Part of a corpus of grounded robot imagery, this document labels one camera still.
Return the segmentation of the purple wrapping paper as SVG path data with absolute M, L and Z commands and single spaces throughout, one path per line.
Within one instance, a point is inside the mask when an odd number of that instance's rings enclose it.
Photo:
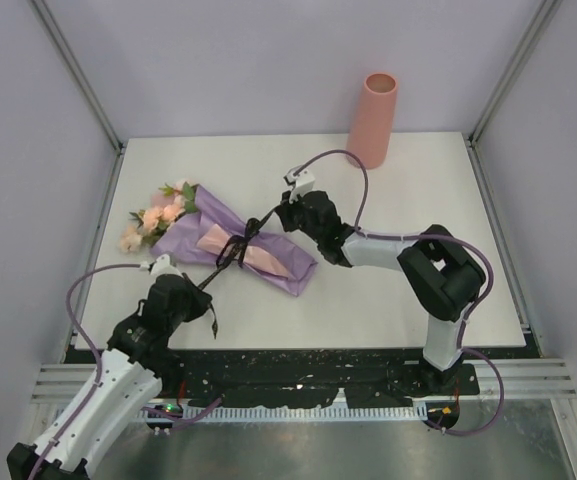
M 242 234 L 246 222 L 221 200 L 200 186 L 195 199 L 197 213 L 185 215 L 151 249 L 153 256 L 169 254 L 177 262 L 215 267 L 216 255 L 199 249 L 198 240 L 217 224 L 228 234 Z M 300 295 L 311 280 L 317 261 L 305 250 L 282 235 L 260 232 L 252 241 L 275 256 L 293 274 L 293 279 L 280 278 L 243 265 L 242 268 L 293 296 Z

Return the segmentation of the pink tissue paper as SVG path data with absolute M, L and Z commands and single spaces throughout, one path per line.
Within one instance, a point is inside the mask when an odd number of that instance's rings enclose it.
M 202 249 L 199 246 L 199 240 L 197 242 L 197 246 L 199 247 L 200 250 L 207 253 L 215 254 L 214 251 L 206 251 Z M 288 268 L 285 267 L 275 256 L 273 256 L 264 248 L 253 246 L 251 243 L 246 252 L 244 265 L 249 266 L 257 271 L 274 275 L 280 278 L 287 278 L 287 279 L 294 278 L 293 274 L 288 270 Z

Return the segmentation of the pink artificial flower bunch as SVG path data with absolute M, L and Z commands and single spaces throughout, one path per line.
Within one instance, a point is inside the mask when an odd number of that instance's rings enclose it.
M 152 248 L 182 217 L 197 213 L 195 199 L 199 184 L 180 180 L 165 183 L 151 197 L 150 205 L 129 213 L 129 223 L 118 241 L 124 254 Z

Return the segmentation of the black ribbon gold lettering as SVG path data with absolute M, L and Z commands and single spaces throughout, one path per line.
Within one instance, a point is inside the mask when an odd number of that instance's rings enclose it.
M 214 225 L 208 230 L 199 240 L 199 246 L 206 251 L 215 252 L 215 269 L 199 283 L 198 288 L 201 291 L 204 291 L 233 262 L 239 267 L 244 265 L 246 252 L 251 241 L 261 232 L 274 213 L 275 209 L 271 209 L 261 219 L 255 217 L 248 219 L 242 234 L 229 235 L 219 225 Z

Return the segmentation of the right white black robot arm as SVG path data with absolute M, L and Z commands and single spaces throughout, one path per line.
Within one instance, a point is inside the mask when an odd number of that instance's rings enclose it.
M 418 381 L 433 394 L 455 384 L 466 322 L 490 293 L 494 280 L 492 266 L 481 251 L 438 224 L 407 235 L 363 231 L 343 222 L 323 191 L 302 196 L 286 191 L 275 212 L 286 232 L 307 235 L 333 265 L 403 273 L 428 313 Z

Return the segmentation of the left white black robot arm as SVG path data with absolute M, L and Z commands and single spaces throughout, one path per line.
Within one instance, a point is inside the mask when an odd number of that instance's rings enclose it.
M 90 479 L 128 423 L 156 395 L 182 383 L 169 339 L 212 309 L 212 296 L 185 274 L 163 274 L 137 310 L 119 322 L 94 372 L 33 443 L 7 456 L 12 479 Z

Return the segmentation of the pink tapered vase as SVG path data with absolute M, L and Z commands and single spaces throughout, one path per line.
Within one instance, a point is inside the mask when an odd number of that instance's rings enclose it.
M 387 73 L 372 73 L 362 85 L 346 150 L 358 157 L 367 170 L 378 168 L 386 158 L 397 94 L 397 79 Z

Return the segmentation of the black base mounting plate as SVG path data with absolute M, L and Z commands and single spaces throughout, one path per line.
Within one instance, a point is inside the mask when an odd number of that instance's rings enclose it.
M 390 407 L 480 392 L 472 365 L 434 373 L 418 349 L 162 349 L 143 360 L 163 397 L 191 406 L 325 408 L 344 393 L 353 408 Z

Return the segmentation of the aluminium front rail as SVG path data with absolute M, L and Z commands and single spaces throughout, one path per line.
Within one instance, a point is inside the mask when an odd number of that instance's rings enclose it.
M 511 400 L 577 396 L 566 363 L 556 358 L 493 360 Z M 91 364 L 44 364 L 31 394 L 32 404 L 66 404 L 93 373 Z

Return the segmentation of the right aluminium frame post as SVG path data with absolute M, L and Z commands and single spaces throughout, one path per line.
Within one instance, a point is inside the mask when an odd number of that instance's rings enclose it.
M 483 111 L 472 131 L 466 136 L 467 145 L 471 148 L 475 148 L 481 142 L 490 123 L 512 91 L 562 3 L 562 0 L 543 0 L 538 3 L 535 13 L 514 48 Z

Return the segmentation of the aluminium frame post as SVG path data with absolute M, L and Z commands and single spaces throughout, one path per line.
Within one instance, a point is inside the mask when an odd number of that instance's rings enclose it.
M 483 111 L 472 131 L 466 136 L 467 145 L 471 148 L 475 148 L 481 142 L 490 123 L 512 91 L 562 3 L 562 0 L 543 0 L 538 3 L 535 13 L 514 48 Z
M 117 154 L 120 154 L 123 142 L 104 111 L 98 96 L 82 69 L 55 15 L 50 9 L 49 4 L 44 0 L 29 0 L 28 4 L 102 129 L 106 139 L 109 141 L 112 149 Z

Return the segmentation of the left aluminium frame post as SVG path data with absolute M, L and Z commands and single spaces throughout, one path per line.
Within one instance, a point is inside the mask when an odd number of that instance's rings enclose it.
M 55 15 L 50 9 L 49 4 L 44 0 L 29 0 L 28 4 L 102 129 L 106 139 L 109 141 L 112 149 L 117 154 L 120 154 L 123 142 L 104 111 L 98 96 L 82 69 Z

